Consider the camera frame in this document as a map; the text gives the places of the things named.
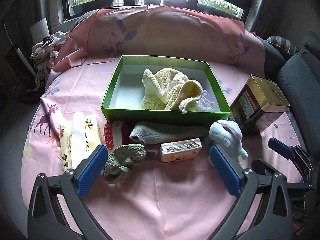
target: blue gripper pad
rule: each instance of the blue gripper pad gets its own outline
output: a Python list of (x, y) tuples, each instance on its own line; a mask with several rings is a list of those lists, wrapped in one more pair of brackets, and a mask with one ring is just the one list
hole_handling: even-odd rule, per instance
[(79, 164), (79, 168), (85, 162), (85, 166), (77, 179), (77, 193), (79, 197), (84, 197), (90, 194), (90, 191), (97, 181), (103, 167), (108, 159), (108, 150), (105, 146), (97, 146), (88, 159), (83, 160)]
[(239, 177), (216, 146), (211, 147), (210, 159), (229, 194), (235, 197), (241, 195)]
[(287, 145), (280, 142), (276, 138), (271, 138), (268, 141), (268, 146), (270, 149), (274, 150), (276, 153), (280, 154), (282, 157), (286, 158), (287, 160), (293, 160), (293, 150), (290, 149)]

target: gold tin lid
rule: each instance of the gold tin lid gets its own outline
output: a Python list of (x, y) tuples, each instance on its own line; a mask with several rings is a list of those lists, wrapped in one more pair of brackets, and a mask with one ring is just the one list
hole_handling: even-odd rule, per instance
[(290, 106), (278, 85), (269, 79), (251, 75), (247, 85), (264, 112), (284, 113)]

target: gray chair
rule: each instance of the gray chair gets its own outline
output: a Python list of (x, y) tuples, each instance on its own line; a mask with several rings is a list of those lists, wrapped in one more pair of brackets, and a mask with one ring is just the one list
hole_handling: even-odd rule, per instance
[(309, 154), (320, 160), (320, 38), (308, 32), (303, 49), (280, 68), (275, 78), (290, 103), (296, 134)]

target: green knitted sock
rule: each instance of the green knitted sock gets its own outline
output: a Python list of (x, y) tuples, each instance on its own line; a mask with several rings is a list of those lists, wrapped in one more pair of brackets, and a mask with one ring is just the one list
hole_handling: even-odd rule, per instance
[(109, 154), (101, 174), (109, 184), (117, 183), (130, 174), (134, 165), (143, 162), (146, 155), (141, 144), (121, 145)]

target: purple deer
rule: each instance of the purple deer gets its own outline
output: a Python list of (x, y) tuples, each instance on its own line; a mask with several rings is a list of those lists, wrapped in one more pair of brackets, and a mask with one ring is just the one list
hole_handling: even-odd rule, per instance
[(45, 131), (46, 131), (47, 128), (49, 127), (49, 137), (51, 137), (51, 135), (50, 135), (50, 131), (51, 131), (50, 115), (51, 115), (51, 113), (54, 114), (54, 111), (55, 111), (55, 110), (58, 111), (59, 108), (56, 106), (56, 104), (49, 106), (49, 103), (48, 103), (47, 105), (48, 105), (48, 108), (49, 108), (49, 112), (48, 112), (46, 115), (44, 115), (44, 116), (42, 116), (42, 117), (40, 118), (40, 121), (39, 121), (39, 123), (37, 123), (37, 125), (36, 125), (33, 133), (36, 133), (36, 128), (37, 128), (38, 124), (40, 124), (39, 131), (40, 131), (40, 134), (42, 134), (42, 133), (41, 133), (41, 126), (42, 126), (44, 123), (47, 123), (48, 125), (47, 125), (47, 127), (45, 128), (43, 135), (45, 135)]

